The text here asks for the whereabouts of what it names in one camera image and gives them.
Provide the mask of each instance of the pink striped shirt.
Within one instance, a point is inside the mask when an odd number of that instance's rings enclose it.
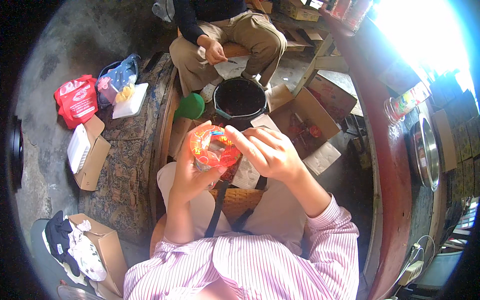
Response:
[[[359,283],[358,229],[332,197],[309,218],[310,259],[271,235],[232,232],[176,245],[160,241],[150,260],[125,275],[125,299],[190,299],[221,278],[239,299],[355,299]]]

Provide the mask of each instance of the black bucket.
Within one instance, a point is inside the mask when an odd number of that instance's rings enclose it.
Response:
[[[228,120],[253,120],[267,112],[265,91],[253,81],[241,77],[217,85],[213,101],[216,112]]]

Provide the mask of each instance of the sunlight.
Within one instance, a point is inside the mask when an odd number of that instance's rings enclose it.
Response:
[[[382,0],[373,9],[374,22],[414,70],[427,65],[441,75],[458,69],[458,83],[474,93],[462,34],[446,0]]]

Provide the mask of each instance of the red wooden beam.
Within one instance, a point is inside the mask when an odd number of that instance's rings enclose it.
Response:
[[[384,113],[384,101],[390,97],[385,84],[377,80],[372,64],[364,58],[353,33],[328,13],[321,13],[357,83],[357,93],[372,126],[369,139],[374,142],[378,160],[383,233],[380,263],[368,298],[378,300],[397,279],[407,251],[412,207],[408,154],[400,126],[391,125]],[[370,42],[368,46],[375,47],[376,41]]]

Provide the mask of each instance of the shoe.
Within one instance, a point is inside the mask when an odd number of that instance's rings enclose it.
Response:
[[[214,79],[211,83],[207,84],[206,87],[204,87],[198,93],[200,96],[202,96],[205,103],[212,101],[213,91],[215,91],[216,86],[219,85],[220,82],[222,81],[223,81],[223,77],[219,75],[216,79]]]
[[[241,78],[245,78],[245,79],[248,79],[250,81],[253,81],[255,82],[256,84],[258,84],[264,91],[266,90],[269,90],[272,88],[272,85],[270,83],[268,83],[266,86],[263,86],[260,84],[259,80],[261,78],[260,74],[257,74],[257,76],[253,77],[253,78],[246,78],[246,77],[243,77],[243,73],[240,75]]]
[[[213,84],[207,84],[206,87],[204,87],[201,92],[200,96],[204,99],[205,103],[208,103],[212,101],[213,99],[213,91],[215,91],[216,85]]]

